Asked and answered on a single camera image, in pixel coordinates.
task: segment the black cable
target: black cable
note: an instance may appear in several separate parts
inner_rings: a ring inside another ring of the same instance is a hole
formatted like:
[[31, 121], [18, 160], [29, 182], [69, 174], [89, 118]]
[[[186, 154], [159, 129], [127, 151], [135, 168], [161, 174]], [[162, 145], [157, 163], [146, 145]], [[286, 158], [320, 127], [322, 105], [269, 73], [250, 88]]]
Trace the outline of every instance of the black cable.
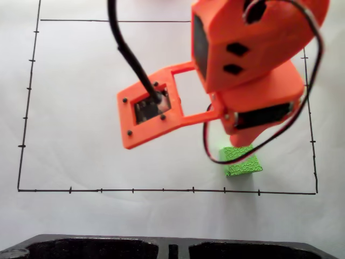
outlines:
[[158, 95], [154, 90], [144, 69], [123, 39], [116, 14], [116, 0], [108, 0], [108, 15], [110, 27], [112, 29], [115, 40], [119, 45], [118, 50], [121, 52], [127, 63], [132, 67], [133, 71], [139, 77], [140, 82], [145, 87], [146, 91], [150, 94], [153, 101], [156, 104], [159, 104], [161, 102], [161, 96]]
[[266, 141], [264, 141], [263, 143], [261, 143], [259, 146], [253, 148], [252, 150], [248, 151], [247, 153], [241, 155], [240, 157], [236, 158], [236, 159], [233, 159], [233, 160], [228, 160], [228, 161], [218, 161], [216, 160], [215, 158], [212, 157], [210, 151], [209, 151], [209, 147], [208, 147], [208, 140], [207, 140], [207, 133], [208, 133], [208, 122], [205, 122], [204, 123], [204, 126], [203, 126], [203, 142], [204, 142], [204, 149], [205, 149], [205, 152], [207, 154], [207, 156], [211, 159], [211, 161], [213, 161], [214, 163], [217, 163], [217, 164], [220, 164], [220, 165], [230, 165], [230, 164], [233, 164], [233, 163], [238, 163], [242, 160], [244, 160], [246, 157], [252, 155], [254, 152], [256, 152], [257, 150], [259, 150], [260, 148], [262, 148], [263, 146], [265, 146], [267, 143], [271, 142], [272, 140], [274, 140], [275, 138], [277, 138], [278, 136], [282, 135], [285, 131], [287, 131], [294, 123], [295, 121], [297, 120], [297, 118], [300, 116], [308, 98], [309, 98], [309, 95], [310, 95], [310, 92], [313, 88], [313, 85], [315, 83], [315, 78], [316, 78], [316, 75], [318, 73], [318, 70], [319, 70], [319, 66], [320, 66], [320, 63], [321, 63], [321, 58], [322, 58], [322, 55], [323, 55], [323, 40], [322, 40], [322, 37], [320, 35], [320, 31], [319, 31], [319, 26], [314, 18], [314, 15], [312, 14], [312, 12], [302, 6], [300, 3], [296, 2], [295, 0], [256, 0], [256, 1], [253, 1], [246, 9], [245, 11], [245, 14], [244, 14], [244, 17], [246, 17], [246, 15], [248, 14], [248, 12], [250, 11], [250, 8], [252, 8], [255, 4], [259, 3], [259, 2], [262, 2], [262, 1], [281, 1], [281, 2], [287, 2], [287, 3], [291, 3], [292, 5], [294, 5], [303, 15], [304, 17], [306, 18], [306, 20], [308, 21], [308, 24], [312, 30], [312, 32], [315, 34], [316, 36], [316, 39], [318, 41], [318, 47], [319, 47], [319, 51], [318, 51], [318, 56], [316, 58], [316, 61], [315, 61], [315, 66], [314, 66], [314, 69], [313, 69], [313, 73], [312, 73], [312, 76], [310, 78], [310, 82], [308, 84], [307, 83], [307, 93], [306, 93], [306, 96], [304, 98], [304, 100], [302, 101], [301, 103], [301, 106], [300, 108], [297, 110], [296, 114], [294, 116], [292, 116], [292, 118], [288, 121], [288, 123], [283, 126], [279, 131], [277, 131], [273, 136], [271, 136], [269, 139], [267, 139]]

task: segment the orange 3d-printed part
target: orange 3d-printed part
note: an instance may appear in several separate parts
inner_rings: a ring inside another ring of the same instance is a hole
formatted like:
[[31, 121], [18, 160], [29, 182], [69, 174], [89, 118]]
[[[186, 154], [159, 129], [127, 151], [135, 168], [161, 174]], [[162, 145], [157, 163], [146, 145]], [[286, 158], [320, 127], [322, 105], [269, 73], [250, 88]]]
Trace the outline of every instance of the orange 3d-printed part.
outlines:
[[[142, 119], [138, 111], [150, 103], [143, 85], [138, 82], [118, 93], [125, 148], [215, 119], [221, 119], [234, 146], [249, 146], [262, 131], [299, 108], [305, 87], [289, 59], [313, 34], [303, 16], [285, 2], [267, 2], [259, 21], [246, 24], [243, 13], [250, 2], [199, 0], [192, 6], [192, 61], [149, 76], [156, 90], [167, 94], [170, 109]], [[319, 24], [323, 22], [329, 0], [300, 2]], [[212, 110], [184, 116], [174, 75], [194, 69], [210, 96]]]

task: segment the green cube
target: green cube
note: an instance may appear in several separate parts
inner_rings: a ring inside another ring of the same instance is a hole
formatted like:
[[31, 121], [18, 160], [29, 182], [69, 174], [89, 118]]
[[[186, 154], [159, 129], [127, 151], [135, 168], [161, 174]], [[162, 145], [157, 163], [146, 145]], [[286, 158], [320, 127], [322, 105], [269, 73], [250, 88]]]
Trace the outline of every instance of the green cube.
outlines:
[[[252, 149], [253, 149], [252, 145], [250, 145], [249, 147], [224, 147], [219, 152], [220, 159], [222, 161], [232, 160], [232, 159], [238, 158], [239, 156], [245, 154], [246, 152]], [[255, 155], [252, 155], [251, 157], [247, 158], [245, 161], [241, 163], [237, 163], [235, 165], [224, 166], [224, 172], [226, 176], [251, 174], [251, 173], [259, 172], [262, 170], [263, 168], [261, 167]]]

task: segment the black plastic container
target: black plastic container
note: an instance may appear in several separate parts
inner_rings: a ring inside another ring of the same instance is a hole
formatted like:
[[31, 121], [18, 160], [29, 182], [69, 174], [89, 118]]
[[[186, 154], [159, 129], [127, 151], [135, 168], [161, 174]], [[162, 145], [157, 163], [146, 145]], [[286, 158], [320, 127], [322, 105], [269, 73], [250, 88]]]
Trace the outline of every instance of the black plastic container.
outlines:
[[195, 238], [38, 235], [0, 259], [336, 259], [309, 244]]

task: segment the white paper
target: white paper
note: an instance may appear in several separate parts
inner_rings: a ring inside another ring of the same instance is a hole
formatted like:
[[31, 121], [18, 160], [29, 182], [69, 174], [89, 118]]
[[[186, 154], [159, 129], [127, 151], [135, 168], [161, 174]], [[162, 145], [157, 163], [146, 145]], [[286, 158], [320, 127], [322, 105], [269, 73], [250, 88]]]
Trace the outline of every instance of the white paper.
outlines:
[[[191, 1], [123, 0], [123, 21], [188, 21]], [[107, 20], [105, 1], [42, 0], [41, 19]], [[315, 196], [224, 193], [18, 193], [37, 0], [0, 3], [0, 249], [37, 234], [171, 236], [305, 242], [344, 258], [345, 138], [342, 1], [322, 28], [327, 43], [310, 98], [319, 179]], [[121, 23], [148, 74], [190, 60], [190, 23]], [[39, 21], [21, 189], [223, 189], [315, 192], [307, 109], [257, 154], [262, 172], [227, 179], [203, 151], [202, 126], [122, 147], [116, 94], [137, 81], [106, 22]], [[314, 42], [306, 47], [308, 73]], [[304, 77], [303, 52], [293, 62]], [[194, 72], [176, 76], [186, 114], [209, 98]], [[272, 128], [254, 144], [267, 138]], [[230, 145], [212, 122], [211, 150]]]

